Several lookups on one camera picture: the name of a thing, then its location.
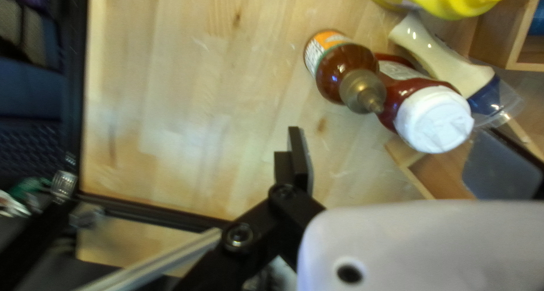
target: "brown glass bottle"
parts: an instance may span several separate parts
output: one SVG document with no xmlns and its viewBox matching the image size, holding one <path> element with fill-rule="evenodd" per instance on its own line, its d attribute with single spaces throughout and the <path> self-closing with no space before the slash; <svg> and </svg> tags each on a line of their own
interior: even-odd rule
<svg viewBox="0 0 544 291">
<path fill-rule="evenodd" d="M 369 49 L 338 31 L 324 30 L 306 44 L 304 62 L 327 100 L 360 114 L 383 111 L 385 87 Z"/>
</svg>

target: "bottle cap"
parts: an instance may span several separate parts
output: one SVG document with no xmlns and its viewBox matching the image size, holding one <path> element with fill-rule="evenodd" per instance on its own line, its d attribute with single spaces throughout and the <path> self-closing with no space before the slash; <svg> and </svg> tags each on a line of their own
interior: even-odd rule
<svg viewBox="0 0 544 291">
<path fill-rule="evenodd" d="M 352 70 L 340 84 L 340 99 L 353 112 L 381 114 L 387 95 L 384 83 L 376 73 L 366 69 Z"/>
<path fill-rule="evenodd" d="M 474 120 L 460 94 L 445 86 L 432 86 L 405 99 L 393 123 L 413 149 L 436 154 L 463 143 L 472 131 Z"/>
</svg>

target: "metal rod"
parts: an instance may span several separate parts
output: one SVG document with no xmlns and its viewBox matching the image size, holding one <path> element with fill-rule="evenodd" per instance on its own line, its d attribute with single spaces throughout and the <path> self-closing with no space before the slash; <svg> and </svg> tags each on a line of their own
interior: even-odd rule
<svg viewBox="0 0 544 291">
<path fill-rule="evenodd" d="M 104 207 L 105 214 L 109 216 L 194 233 L 205 232 L 212 227 L 224 228 L 230 224 L 229 221 L 220 218 L 84 192 L 77 194 L 77 199 L 85 203 Z"/>
<path fill-rule="evenodd" d="M 163 273 L 201 257 L 221 239 L 219 228 L 210 228 L 199 238 L 167 253 L 159 254 L 86 284 L 75 291 L 129 291 L 160 277 Z"/>
</svg>

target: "black metal bracket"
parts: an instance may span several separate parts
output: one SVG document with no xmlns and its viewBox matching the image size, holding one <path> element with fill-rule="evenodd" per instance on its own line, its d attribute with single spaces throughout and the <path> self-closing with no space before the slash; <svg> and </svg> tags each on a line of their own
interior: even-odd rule
<svg viewBox="0 0 544 291">
<path fill-rule="evenodd" d="M 288 148 L 275 153 L 276 184 L 269 197 L 229 225 L 219 245 L 200 259 L 175 291 L 239 291 L 278 255 L 296 270 L 303 232 L 325 208 L 309 195 L 312 169 L 301 129 L 289 127 Z"/>
</svg>

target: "hole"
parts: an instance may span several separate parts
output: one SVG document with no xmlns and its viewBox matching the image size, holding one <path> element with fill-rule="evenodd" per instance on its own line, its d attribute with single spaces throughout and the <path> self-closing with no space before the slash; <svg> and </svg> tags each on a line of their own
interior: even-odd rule
<svg viewBox="0 0 544 291">
<path fill-rule="evenodd" d="M 345 283 L 356 284 L 363 280 L 363 274 L 357 267 L 351 264 L 345 264 L 336 271 L 338 278 Z"/>
</svg>

